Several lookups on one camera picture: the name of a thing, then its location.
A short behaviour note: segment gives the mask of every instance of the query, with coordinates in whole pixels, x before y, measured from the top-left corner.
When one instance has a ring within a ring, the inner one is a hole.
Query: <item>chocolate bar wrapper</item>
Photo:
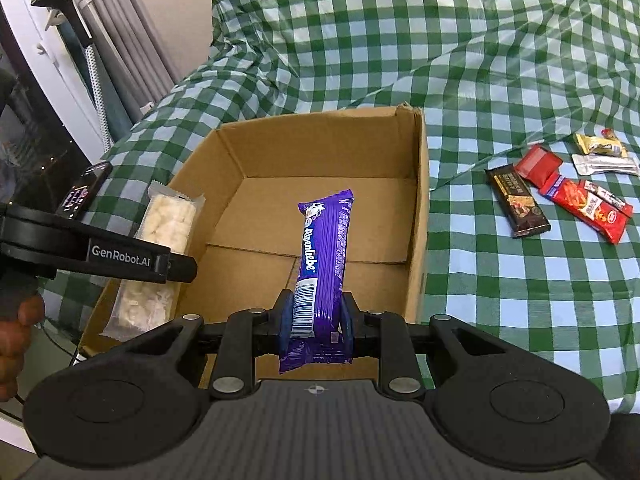
[[[305,215],[302,260],[289,345],[280,358],[281,372],[307,363],[351,361],[338,325],[352,205],[350,189],[298,204]]]
[[[514,238],[537,235],[551,229],[551,224],[516,173],[513,164],[486,170],[486,174],[511,223]]]
[[[607,171],[640,176],[638,161],[632,156],[572,155],[571,159],[575,171],[582,176]]]
[[[590,180],[581,181],[581,185],[584,189],[603,199],[607,204],[612,205],[618,211],[624,213],[629,218],[633,216],[634,207],[631,204],[626,203],[621,198],[615,196],[608,189],[604,189],[602,186],[598,186]]]

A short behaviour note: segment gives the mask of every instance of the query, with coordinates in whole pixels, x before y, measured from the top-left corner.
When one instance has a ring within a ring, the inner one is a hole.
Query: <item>person's hand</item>
[[[18,393],[16,377],[31,344],[31,325],[43,319],[44,302],[37,294],[20,304],[17,321],[0,321],[0,402],[7,402]]]

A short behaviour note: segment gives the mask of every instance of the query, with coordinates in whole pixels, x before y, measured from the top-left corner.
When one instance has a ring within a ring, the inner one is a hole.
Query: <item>dark chocolate bar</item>
[[[489,183],[511,223],[514,238],[537,235],[551,230],[551,224],[533,199],[513,164],[486,170]]]

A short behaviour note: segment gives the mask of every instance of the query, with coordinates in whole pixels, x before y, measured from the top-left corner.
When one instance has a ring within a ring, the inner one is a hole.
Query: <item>red candy package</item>
[[[583,180],[576,184],[555,173],[540,188],[540,194],[601,232],[612,244],[617,244],[625,231],[627,216],[584,189],[584,183]]]
[[[539,144],[534,144],[514,168],[522,178],[526,178],[540,188],[556,172],[560,164],[562,159],[559,156],[548,152]]]

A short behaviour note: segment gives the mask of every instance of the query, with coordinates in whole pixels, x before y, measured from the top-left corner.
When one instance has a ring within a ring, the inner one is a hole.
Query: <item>white candy package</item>
[[[191,231],[204,197],[187,196],[153,181],[148,188],[149,205],[136,238],[185,254]],[[128,341],[167,321],[175,311],[180,283],[145,283],[122,280],[103,336]]]
[[[579,175],[587,176],[594,173],[626,173],[640,176],[640,166],[638,161],[632,156],[607,156],[607,155],[572,155],[575,171]]]

